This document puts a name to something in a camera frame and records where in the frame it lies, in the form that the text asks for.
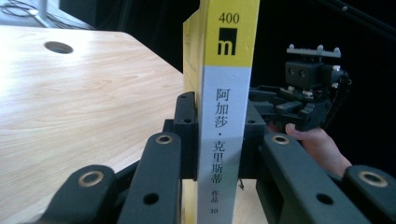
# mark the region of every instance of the letter m logo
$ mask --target letter m logo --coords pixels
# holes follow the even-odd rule
[[[235,28],[219,29],[218,55],[235,55],[236,35],[237,29]]]

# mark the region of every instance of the wooden table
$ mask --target wooden table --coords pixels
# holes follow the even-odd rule
[[[183,92],[182,74],[124,33],[0,26],[0,53],[0,223],[42,214],[79,168],[139,160]],[[234,223],[265,222],[245,185]]]

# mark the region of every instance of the number 400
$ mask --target number 400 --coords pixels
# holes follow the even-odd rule
[[[239,14],[231,13],[231,12],[228,13],[223,12],[219,17],[219,21],[221,21],[222,23],[227,22],[227,23],[237,24],[239,22]]]

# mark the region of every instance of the book spine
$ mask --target book spine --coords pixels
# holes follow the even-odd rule
[[[207,0],[201,10],[197,223],[232,223],[259,0]]]

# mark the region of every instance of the book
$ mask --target book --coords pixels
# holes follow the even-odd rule
[[[199,123],[197,223],[232,223],[260,0],[202,0],[183,23]]]

